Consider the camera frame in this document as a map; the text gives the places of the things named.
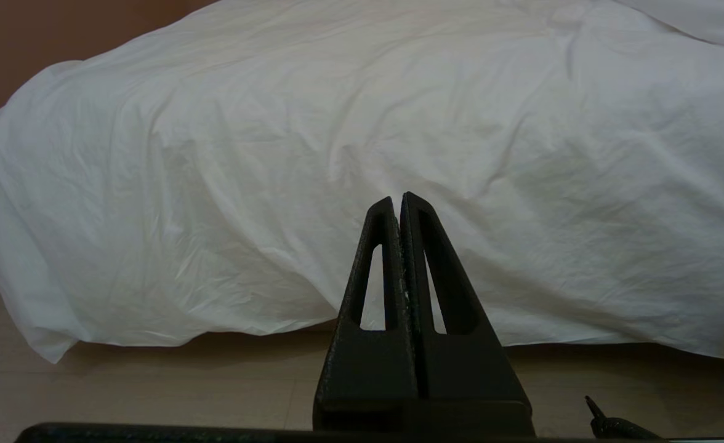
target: wooden floor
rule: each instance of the wooden floor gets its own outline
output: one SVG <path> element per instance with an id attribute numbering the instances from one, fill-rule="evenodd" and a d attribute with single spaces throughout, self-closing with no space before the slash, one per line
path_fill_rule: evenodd
<path id="1" fill-rule="evenodd" d="M 81 344 L 58 365 L 0 299 L 0 443 L 40 421 L 309 429 L 331 335 L 207 334 L 181 348 Z M 664 437 L 724 436 L 724 360 L 654 345 L 509 349 L 541 436 L 591 437 L 584 395 Z"/>

